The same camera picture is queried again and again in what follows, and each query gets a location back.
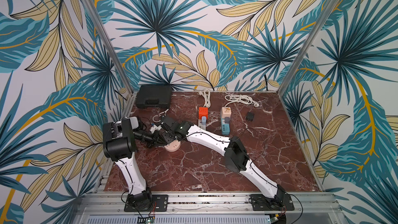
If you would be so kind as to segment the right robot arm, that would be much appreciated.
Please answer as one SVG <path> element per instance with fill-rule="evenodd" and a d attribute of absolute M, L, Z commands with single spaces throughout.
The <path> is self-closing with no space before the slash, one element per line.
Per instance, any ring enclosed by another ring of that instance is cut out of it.
<path fill-rule="evenodd" d="M 274 210 L 294 210 L 291 196 L 254 164 L 240 138 L 219 136 L 189 121 L 178 122 L 168 116 L 162 118 L 161 127 L 168 138 L 199 144 L 222 155 L 228 170 L 247 178 L 262 193 L 259 200 L 251 199 L 251 202 L 268 205 Z"/>

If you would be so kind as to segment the round pink power socket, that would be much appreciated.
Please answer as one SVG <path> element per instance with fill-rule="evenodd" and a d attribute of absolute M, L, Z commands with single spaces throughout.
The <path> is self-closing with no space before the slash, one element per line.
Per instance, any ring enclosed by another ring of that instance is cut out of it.
<path fill-rule="evenodd" d="M 164 146 L 165 150 L 168 152 L 176 152 L 181 146 L 181 142 L 178 140 L 172 141 L 170 144 Z"/>

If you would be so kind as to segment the black plug adapter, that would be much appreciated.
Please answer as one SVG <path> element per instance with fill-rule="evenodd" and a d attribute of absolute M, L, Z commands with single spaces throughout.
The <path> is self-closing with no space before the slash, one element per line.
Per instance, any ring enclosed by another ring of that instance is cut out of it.
<path fill-rule="evenodd" d="M 246 114 L 245 119 L 246 119 L 247 121 L 252 122 L 252 121 L 254 120 L 254 117 L 255 117 L 255 114 L 254 114 L 254 113 L 248 112 L 248 113 Z"/>

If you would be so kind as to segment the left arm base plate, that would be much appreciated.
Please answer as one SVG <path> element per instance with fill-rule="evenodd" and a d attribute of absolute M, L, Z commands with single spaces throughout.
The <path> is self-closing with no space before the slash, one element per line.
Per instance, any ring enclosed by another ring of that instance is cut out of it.
<path fill-rule="evenodd" d="M 124 212 L 166 212 L 168 206 L 168 195 L 128 196 Z"/>

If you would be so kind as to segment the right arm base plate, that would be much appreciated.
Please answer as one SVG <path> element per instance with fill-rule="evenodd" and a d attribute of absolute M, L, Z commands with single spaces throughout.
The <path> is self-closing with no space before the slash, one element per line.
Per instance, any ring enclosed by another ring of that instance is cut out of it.
<path fill-rule="evenodd" d="M 249 197 L 253 211 L 293 211 L 293 201 L 289 194 L 284 194 L 282 200 L 266 198 L 262 194 L 252 194 Z"/>

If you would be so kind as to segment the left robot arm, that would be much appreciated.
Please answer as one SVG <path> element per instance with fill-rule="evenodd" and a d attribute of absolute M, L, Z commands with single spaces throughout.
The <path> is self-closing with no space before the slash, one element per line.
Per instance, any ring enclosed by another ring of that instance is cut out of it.
<path fill-rule="evenodd" d="M 155 201 L 135 157 L 138 151 L 135 138 L 152 136 L 144 131 L 144 124 L 138 117 L 105 123 L 102 132 L 104 155 L 119 167 L 128 186 L 125 205 L 136 212 L 152 210 Z"/>

